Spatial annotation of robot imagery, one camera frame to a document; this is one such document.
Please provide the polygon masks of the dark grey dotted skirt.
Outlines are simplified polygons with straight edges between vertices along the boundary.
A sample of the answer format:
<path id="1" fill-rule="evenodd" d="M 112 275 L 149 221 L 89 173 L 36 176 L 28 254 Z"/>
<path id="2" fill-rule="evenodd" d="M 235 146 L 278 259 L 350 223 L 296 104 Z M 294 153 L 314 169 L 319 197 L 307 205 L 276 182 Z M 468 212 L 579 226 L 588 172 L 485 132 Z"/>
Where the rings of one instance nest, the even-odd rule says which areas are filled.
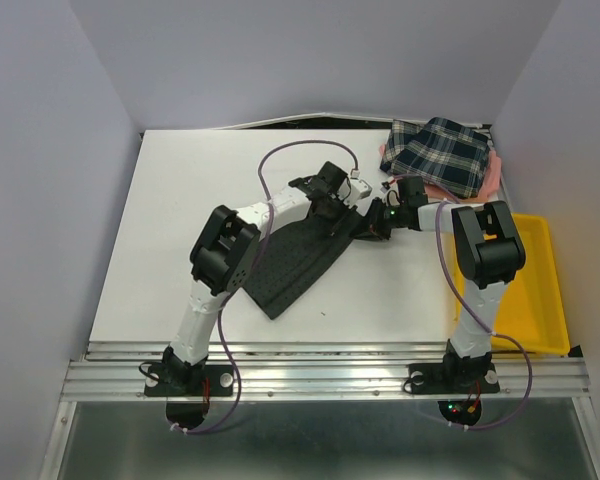
<path id="1" fill-rule="evenodd" d="M 277 319 L 347 250 L 362 220 L 351 210 L 337 221 L 309 216 L 277 230 L 244 290 L 269 319 Z"/>

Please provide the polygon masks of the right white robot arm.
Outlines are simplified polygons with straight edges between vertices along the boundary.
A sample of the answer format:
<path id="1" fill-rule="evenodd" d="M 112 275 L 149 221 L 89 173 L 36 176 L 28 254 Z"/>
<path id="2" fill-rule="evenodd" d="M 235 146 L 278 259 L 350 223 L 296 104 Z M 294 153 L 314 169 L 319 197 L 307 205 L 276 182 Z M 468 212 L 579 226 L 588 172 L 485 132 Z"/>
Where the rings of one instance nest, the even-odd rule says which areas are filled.
<path id="1" fill-rule="evenodd" d="M 461 304 L 440 378 L 446 387 L 462 390 L 489 369 L 495 319 L 504 293 L 525 265 L 525 249 L 506 202 L 432 203 L 422 178 L 400 176 L 396 184 L 372 200 L 353 236 L 388 240 L 402 228 L 436 235 L 443 274 Z"/>

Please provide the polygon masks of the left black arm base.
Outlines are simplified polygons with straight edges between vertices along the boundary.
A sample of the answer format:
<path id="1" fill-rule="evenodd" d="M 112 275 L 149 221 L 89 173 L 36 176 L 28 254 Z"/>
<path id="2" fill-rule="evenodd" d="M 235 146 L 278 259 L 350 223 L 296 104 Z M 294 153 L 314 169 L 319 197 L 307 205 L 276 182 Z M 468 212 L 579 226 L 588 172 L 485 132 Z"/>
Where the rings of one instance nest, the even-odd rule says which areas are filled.
<path id="1" fill-rule="evenodd" d="M 143 394 L 149 398 L 231 397 L 234 370 L 228 365 L 169 367 L 161 362 L 138 366 L 144 377 Z"/>

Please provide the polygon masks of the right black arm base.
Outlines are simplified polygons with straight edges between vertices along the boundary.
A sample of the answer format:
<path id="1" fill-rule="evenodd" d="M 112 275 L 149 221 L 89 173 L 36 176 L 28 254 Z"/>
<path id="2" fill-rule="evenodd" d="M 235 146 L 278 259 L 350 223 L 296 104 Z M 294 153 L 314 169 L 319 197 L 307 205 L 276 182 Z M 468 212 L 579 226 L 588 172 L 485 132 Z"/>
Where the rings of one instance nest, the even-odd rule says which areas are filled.
<path id="1" fill-rule="evenodd" d="M 500 384 L 493 363 L 487 365 L 451 366 L 440 363 L 413 363 L 402 390 L 416 396 L 496 394 Z"/>

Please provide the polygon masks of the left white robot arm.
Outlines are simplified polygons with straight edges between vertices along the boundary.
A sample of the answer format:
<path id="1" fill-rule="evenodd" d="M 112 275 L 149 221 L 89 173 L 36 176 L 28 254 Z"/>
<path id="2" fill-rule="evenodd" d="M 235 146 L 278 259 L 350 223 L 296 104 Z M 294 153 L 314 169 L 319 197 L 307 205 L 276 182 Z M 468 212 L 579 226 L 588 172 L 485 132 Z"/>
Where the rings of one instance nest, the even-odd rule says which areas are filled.
<path id="1" fill-rule="evenodd" d="M 163 352 L 160 377 L 179 393 L 195 392 L 202 384 L 217 316 L 248 280 L 270 235 L 312 216 L 338 225 L 371 192 L 357 169 L 347 174 L 326 162 L 317 174 L 290 181 L 264 202 L 216 207 L 190 254 L 190 296 L 177 334 Z"/>

